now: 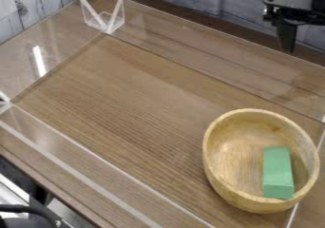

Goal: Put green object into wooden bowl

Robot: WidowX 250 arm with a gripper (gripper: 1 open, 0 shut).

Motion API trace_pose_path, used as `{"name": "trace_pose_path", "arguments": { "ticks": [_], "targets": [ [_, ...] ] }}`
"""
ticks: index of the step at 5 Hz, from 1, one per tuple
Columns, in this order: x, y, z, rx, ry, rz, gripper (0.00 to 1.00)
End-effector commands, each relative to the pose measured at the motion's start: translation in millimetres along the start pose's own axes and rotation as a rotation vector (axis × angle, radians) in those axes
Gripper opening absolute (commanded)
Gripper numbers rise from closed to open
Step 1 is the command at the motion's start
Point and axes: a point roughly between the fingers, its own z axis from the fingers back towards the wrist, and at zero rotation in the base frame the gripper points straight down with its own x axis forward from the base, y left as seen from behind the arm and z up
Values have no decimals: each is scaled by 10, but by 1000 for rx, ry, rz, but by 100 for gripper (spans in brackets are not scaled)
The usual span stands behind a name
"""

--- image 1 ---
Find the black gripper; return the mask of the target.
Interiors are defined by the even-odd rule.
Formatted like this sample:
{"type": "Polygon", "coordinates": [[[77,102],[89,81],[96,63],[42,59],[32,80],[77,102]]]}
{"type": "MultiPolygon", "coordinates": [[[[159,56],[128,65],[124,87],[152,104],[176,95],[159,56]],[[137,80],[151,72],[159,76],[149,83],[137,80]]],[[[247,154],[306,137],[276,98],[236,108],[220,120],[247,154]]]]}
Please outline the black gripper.
{"type": "Polygon", "coordinates": [[[276,36],[284,52],[295,47],[299,26],[325,26],[325,0],[262,0],[262,19],[276,22],[276,36]]]}

